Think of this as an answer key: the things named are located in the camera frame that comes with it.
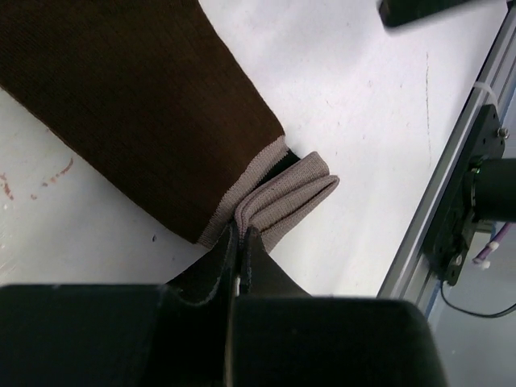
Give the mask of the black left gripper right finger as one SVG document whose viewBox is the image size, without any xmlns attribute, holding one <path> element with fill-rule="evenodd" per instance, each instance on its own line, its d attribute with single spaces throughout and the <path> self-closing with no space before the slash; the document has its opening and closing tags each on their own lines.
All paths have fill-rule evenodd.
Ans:
<svg viewBox="0 0 516 387">
<path fill-rule="evenodd" d="M 231 386 L 445 386 L 431 329 L 403 300 L 280 295 L 259 235 L 243 250 L 231 312 Z"/>
</svg>

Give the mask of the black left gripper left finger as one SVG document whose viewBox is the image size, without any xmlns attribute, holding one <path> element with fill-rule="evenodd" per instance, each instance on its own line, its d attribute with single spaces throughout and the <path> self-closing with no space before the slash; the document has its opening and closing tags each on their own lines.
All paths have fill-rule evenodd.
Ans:
<svg viewBox="0 0 516 387">
<path fill-rule="evenodd" d="M 163 285 L 5 285 L 4 386 L 220 386 L 237 232 Z"/>
</svg>

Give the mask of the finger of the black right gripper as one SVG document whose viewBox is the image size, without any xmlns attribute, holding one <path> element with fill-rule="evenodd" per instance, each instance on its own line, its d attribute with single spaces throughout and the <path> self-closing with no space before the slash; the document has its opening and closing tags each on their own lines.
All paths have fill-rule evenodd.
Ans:
<svg viewBox="0 0 516 387">
<path fill-rule="evenodd" d="M 478 0 L 381 0 L 377 11 L 383 25 L 399 28 L 423 19 L 455 10 L 462 10 L 493 1 Z"/>
</svg>

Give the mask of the brown sock with striped cuff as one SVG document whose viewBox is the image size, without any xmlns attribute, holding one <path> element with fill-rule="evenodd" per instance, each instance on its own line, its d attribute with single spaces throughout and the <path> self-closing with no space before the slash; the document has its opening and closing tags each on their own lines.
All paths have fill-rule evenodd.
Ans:
<svg viewBox="0 0 516 387">
<path fill-rule="evenodd" d="M 135 204 L 267 248 L 339 184 L 284 130 L 196 1 L 4 1 L 1 87 Z"/>
</svg>

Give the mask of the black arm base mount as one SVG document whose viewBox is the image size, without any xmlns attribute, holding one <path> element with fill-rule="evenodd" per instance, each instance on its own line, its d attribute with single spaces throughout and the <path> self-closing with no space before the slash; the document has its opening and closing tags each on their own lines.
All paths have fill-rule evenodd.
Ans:
<svg viewBox="0 0 516 387">
<path fill-rule="evenodd" d="M 515 159 L 495 106 L 481 107 L 422 245 L 431 271 L 455 285 L 482 221 L 515 222 Z"/>
</svg>

